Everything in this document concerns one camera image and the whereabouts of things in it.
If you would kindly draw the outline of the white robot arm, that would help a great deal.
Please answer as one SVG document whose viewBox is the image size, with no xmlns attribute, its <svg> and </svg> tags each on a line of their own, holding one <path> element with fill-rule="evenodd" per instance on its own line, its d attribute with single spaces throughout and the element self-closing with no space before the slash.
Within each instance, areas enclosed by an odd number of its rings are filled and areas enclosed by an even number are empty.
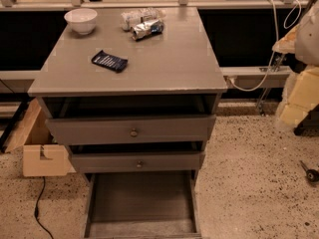
<svg viewBox="0 0 319 239">
<path fill-rule="evenodd" d="M 299 23 L 295 57 L 304 64 L 319 66 L 319 1 L 316 1 Z"/>
</svg>

